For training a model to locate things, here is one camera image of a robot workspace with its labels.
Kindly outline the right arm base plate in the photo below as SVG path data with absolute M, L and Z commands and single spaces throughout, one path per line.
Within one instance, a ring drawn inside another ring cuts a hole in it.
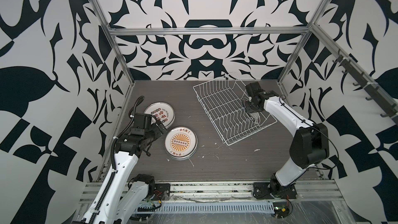
M 253 196 L 258 200 L 264 199 L 296 199 L 295 184 L 281 186 L 278 181 L 269 183 L 253 183 Z

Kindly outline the white wire dish rack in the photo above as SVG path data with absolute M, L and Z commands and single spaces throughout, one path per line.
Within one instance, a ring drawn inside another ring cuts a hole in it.
M 267 112 L 249 114 L 244 103 L 249 100 L 245 83 L 235 73 L 226 74 L 193 86 L 222 142 L 236 144 L 276 123 Z

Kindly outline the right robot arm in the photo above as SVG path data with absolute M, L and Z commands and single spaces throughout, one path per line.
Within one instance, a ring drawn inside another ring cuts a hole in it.
M 253 115 L 267 112 L 292 134 L 289 159 L 270 179 L 268 195 L 281 198 L 308 169 L 327 159 L 330 154 L 327 127 L 299 115 L 274 91 L 265 91 L 258 82 L 245 86 L 249 99 L 245 111 Z

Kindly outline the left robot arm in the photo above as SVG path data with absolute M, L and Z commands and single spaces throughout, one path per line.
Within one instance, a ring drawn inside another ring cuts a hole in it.
M 123 190 L 142 153 L 149 154 L 154 141 L 167 132 L 164 124 L 150 114 L 133 114 L 129 124 L 113 138 L 111 167 L 80 224 L 126 224 L 140 203 L 153 196 L 154 177 L 137 175 L 124 195 Z

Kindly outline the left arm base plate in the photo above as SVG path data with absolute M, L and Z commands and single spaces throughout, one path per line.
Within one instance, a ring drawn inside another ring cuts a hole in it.
M 156 183 L 149 185 L 147 199 L 151 201 L 163 201 L 170 197 L 171 185 L 169 183 Z

